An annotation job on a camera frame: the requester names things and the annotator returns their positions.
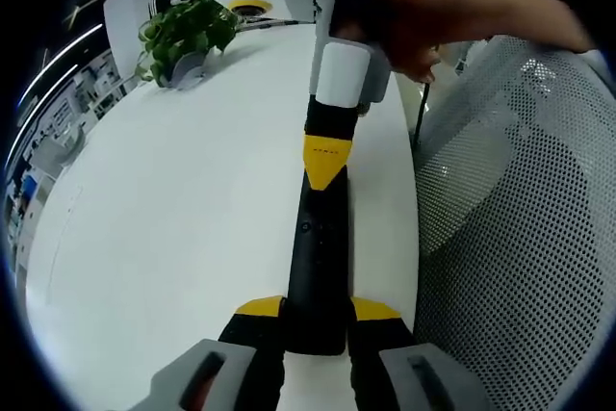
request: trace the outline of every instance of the office desk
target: office desk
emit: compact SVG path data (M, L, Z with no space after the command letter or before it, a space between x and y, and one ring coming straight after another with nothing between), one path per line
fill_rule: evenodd
M285 294L313 44L311 25L241 33L199 86L133 90L58 179L31 249L28 315L83 407L134 404L238 306ZM395 79L360 119L348 168L354 293L412 326L417 202ZM279 409L355 409L346 357L285 362Z

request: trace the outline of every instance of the potted plant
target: potted plant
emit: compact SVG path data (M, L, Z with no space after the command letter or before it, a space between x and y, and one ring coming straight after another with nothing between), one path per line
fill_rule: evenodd
M144 50L135 73L160 87L174 87L191 69L201 68L212 48L224 52L238 24L238 17L215 0L173 5L140 27Z

